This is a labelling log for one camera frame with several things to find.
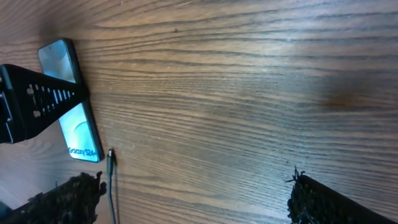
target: wooden surface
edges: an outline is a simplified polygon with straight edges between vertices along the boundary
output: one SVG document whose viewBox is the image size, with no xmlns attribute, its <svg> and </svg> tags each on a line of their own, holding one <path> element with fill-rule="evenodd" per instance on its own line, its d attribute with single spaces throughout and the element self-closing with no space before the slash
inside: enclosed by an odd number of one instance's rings
<svg viewBox="0 0 398 224">
<path fill-rule="evenodd" d="M 75 40 L 121 223 L 289 223 L 300 170 L 398 221 L 398 1 L 0 2 L 0 62 Z M 56 123 L 0 145 L 0 199 L 105 170 Z M 104 197 L 97 223 L 109 223 Z"/>
</svg>

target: phone screen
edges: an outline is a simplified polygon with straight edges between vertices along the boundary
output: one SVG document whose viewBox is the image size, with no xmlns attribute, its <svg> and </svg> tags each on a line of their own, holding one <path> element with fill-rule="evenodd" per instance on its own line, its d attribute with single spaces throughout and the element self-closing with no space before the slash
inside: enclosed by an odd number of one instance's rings
<svg viewBox="0 0 398 224">
<path fill-rule="evenodd" d="M 38 55 L 44 74 L 75 83 L 73 60 L 70 58 L 67 43 L 64 40 L 58 40 L 39 49 Z M 99 149 L 95 147 L 83 103 L 65 113 L 59 121 L 70 156 L 75 159 L 99 162 Z"/>
</svg>

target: wood grain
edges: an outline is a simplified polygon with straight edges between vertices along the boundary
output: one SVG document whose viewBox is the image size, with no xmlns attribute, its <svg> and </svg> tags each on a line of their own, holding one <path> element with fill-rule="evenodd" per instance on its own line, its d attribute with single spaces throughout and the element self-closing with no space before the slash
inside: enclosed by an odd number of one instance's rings
<svg viewBox="0 0 398 224">
<path fill-rule="evenodd" d="M 398 221 L 398 1 L 1 1 L 0 62 L 75 41 L 121 223 L 289 223 L 294 165 Z M 58 124 L 0 146 L 0 199 L 105 170 Z M 106 199 L 98 223 L 109 223 Z"/>
</svg>

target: smartphone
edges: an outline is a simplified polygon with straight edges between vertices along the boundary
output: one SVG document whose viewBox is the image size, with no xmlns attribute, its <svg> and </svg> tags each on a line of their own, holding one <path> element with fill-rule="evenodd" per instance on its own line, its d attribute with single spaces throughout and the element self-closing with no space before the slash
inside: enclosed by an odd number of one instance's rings
<svg viewBox="0 0 398 224">
<path fill-rule="evenodd" d="M 60 39 L 37 52 L 42 72 L 54 78 L 83 83 L 73 42 Z M 74 159 L 99 162 L 104 159 L 90 100 L 86 100 L 59 119 L 69 155 Z"/>
</svg>

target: cable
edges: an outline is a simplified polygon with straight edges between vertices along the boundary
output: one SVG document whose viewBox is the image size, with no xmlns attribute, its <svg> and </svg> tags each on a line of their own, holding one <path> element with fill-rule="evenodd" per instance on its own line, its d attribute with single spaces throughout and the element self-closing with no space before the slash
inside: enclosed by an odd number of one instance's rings
<svg viewBox="0 0 398 224">
<path fill-rule="evenodd" d="M 108 195 L 108 200 L 109 200 L 109 208 L 111 209 L 112 224 L 116 224 L 116 216 L 114 213 L 113 200 L 112 200 L 112 174 L 113 174 L 113 165 L 114 165 L 113 149 L 109 150 L 107 163 L 108 163 L 108 166 L 107 166 L 107 171 L 108 171 L 107 195 Z"/>
</svg>

